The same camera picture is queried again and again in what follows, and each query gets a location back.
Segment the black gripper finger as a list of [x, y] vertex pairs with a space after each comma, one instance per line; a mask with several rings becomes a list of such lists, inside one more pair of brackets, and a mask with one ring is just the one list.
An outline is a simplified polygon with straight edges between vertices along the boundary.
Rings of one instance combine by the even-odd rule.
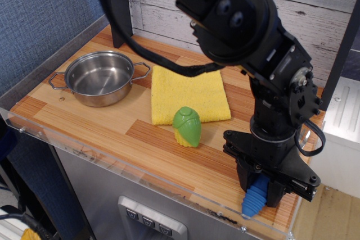
[[268, 183], [267, 206], [277, 207], [283, 196], [289, 192], [291, 192], [289, 182], [279, 182], [277, 180], [271, 180]]
[[236, 170], [240, 186], [246, 192], [261, 172], [261, 165], [252, 160], [236, 159]]

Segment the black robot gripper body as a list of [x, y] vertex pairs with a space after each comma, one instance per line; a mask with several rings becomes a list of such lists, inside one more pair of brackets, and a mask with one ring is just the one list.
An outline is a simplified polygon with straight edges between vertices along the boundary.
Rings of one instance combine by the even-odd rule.
[[261, 165], [261, 172], [255, 181], [259, 176], [264, 175], [269, 178], [269, 182], [271, 180], [289, 182], [291, 188], [289, 193], [295, 193], [307, 201], [314, 198], [321, 180], [300, 156], [312, 157], [321, 150], [302, 149], [298, 132], [285, 137], [272, 137], [256, 132], [227, 130], [223, 136], [226, 140], [223, 152], [234, 157], [235, 160], [247, 159]]

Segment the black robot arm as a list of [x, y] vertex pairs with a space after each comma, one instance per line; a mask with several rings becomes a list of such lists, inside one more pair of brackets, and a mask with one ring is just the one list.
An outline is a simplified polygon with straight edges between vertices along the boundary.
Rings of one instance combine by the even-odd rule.
[[224, 132], [224, 151], [236, 160], [241, 188], [265, 183], [269, 207], [286, 193], [311, 201], [319, 176], [302, 160], [318, 150], [299, 143], [302, 126], [321, 139], [311, 118], [322, 100], [313, 83], [311, 57], [282, 26], [273, 0], [176, 0], [193, 19], [193, 33], [216, 67], [238, 66], [255, 99], [250, 132]]

